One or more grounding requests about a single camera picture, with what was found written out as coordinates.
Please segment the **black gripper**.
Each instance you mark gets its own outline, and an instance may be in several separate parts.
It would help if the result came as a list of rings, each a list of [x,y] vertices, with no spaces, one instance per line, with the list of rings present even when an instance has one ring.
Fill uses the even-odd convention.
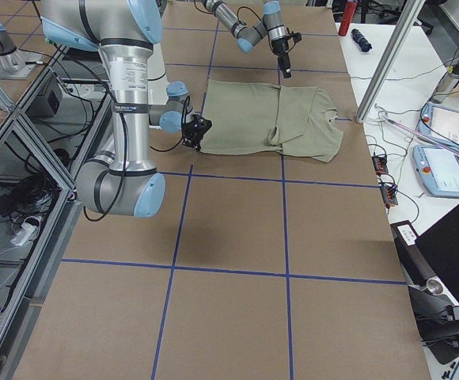
[[[181,127],[183,146],[201,151],[203,136],[212,128],[212,122],[201,115],[193,115],[192,120]]]
[[[289,57],[289,39],[290,37],[288,36],[282,36],[278,39],[271,40],[272,52],[279,58],[279,69],[284,78],[290,78],[292,76]]]

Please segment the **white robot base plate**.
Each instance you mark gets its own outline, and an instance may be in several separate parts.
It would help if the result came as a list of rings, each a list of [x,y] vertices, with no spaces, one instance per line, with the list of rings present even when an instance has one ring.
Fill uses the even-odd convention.
[[[155,44],[152,55],[147,60],[149,105],[166,105],[169,96],[166,87],[169,80],[166,74],[161,44]]]

